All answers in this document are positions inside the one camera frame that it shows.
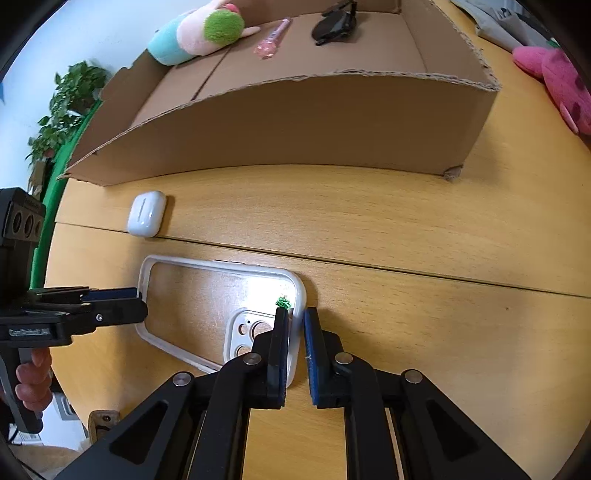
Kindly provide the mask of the person's left hand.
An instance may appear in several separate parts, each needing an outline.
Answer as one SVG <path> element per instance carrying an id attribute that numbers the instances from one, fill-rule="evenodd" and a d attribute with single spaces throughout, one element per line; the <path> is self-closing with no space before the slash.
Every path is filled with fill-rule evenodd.
<path id="1" fill-rule="evenodd" d="M 42 412 L 52 401 L 50 385 L 52 357 L 48 348 L 33 349 L 31 360 L 21 364 L 16 375 L 19 384 L 15 387 L 16 397 L 26 409 Z"/>

